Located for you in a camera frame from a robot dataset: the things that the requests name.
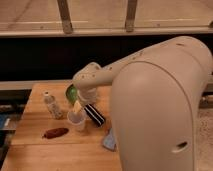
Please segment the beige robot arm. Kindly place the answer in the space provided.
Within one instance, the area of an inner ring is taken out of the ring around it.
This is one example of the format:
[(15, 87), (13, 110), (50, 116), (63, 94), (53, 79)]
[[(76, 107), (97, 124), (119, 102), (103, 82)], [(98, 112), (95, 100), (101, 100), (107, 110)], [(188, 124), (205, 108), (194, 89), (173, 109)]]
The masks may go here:
[(200, 40), (179, 36), (105, 67), (90, 63), (73, 84), (86, 103), (109, 85), (122, 171), (196, 171), (196, 115), (213, 73)]

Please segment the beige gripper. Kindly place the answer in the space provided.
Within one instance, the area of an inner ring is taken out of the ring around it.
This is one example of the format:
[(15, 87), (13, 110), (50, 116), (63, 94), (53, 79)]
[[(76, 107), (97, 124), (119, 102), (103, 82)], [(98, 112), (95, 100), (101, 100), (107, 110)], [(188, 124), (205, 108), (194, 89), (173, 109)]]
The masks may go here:
[(79, 101), (74, 103), (73, 112), (78, 114), (81, 109), (82, 105), (87, 104), (94, 104), (97, 101), (97, 89), (89, 89), (89, 90), (78, 90), (77, 91)]

